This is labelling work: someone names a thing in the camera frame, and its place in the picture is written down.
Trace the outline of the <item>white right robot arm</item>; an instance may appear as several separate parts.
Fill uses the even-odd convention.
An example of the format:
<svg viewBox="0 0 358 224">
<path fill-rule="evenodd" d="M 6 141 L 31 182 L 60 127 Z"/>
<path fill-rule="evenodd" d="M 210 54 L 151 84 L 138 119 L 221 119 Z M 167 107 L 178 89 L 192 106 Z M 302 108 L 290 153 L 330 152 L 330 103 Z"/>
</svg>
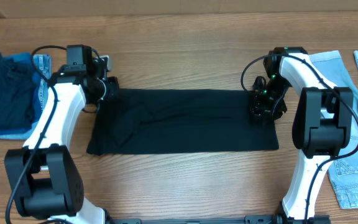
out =
<svg viewBox="0 0 358 224">
<path fill-rule="evenodd" d="M 248 215 L 245 222 L 330 223 L 314 208 L 329 166 L 349 144 L 353 93 L 325 79 L 302 47 L 276 47 L 260 59 L 267 77 L 258 76 L 250 91 L 250 120 L 269 124 L 281 118 L 285 94 L 293 88 L 300 97 L 291 131 L 298 159 L 277 214 Z"/>
</svg>

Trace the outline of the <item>black t-shirt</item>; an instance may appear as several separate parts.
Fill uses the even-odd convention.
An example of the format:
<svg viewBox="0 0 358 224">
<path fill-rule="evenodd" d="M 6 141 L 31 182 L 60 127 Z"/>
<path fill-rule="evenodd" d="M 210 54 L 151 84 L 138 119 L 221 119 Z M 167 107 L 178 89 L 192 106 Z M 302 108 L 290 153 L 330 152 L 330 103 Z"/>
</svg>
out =
<svg viewBox="0 0 358 224">
<path fill-rule="evenodd" d="M 240 90 L 121 89 L 101 103 L 88 154 L 271 151 L 274 124 L 254 124 Z"/>
</svg>

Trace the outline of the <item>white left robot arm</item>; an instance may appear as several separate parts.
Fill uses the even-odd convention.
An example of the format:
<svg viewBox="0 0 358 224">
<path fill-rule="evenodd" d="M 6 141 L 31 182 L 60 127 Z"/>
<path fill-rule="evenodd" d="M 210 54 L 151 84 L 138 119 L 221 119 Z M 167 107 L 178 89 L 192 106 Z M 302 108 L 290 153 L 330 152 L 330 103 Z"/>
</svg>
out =
<svg viewBox="0 0 358 224">
<path fill-rule="evenodd" d="M 4 166 L 11 187 L 5 211 L 41 223 L 112 223 L 108 211 L 85 197 L 82 178 L 70 155 L 70 143 L 79 114 L 87 104 L 100 106 L 118 97 L 119 84 L 108 77 L 107 55 L 87 45 L 64 48 L 67 62 L 51 77 L 48 99 L 34 132 L 20 149 L 10 149 Z"/>
</svg>

